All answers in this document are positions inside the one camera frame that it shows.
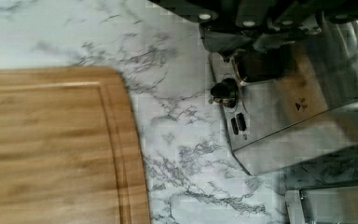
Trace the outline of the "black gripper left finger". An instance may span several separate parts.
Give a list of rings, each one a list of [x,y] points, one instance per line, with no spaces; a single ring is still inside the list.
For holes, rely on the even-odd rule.
[[[280,28],[272,23],[293,0],[150,0],[199,26],[203,46],[229,58],[238,51],[278,49]]]

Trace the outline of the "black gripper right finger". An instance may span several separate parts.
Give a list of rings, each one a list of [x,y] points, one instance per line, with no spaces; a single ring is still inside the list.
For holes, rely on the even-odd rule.
[[[335,24],[358,21],[358,0],[296,0],[293,30],[306,35],[317,35],[324,29],[324,22]]]

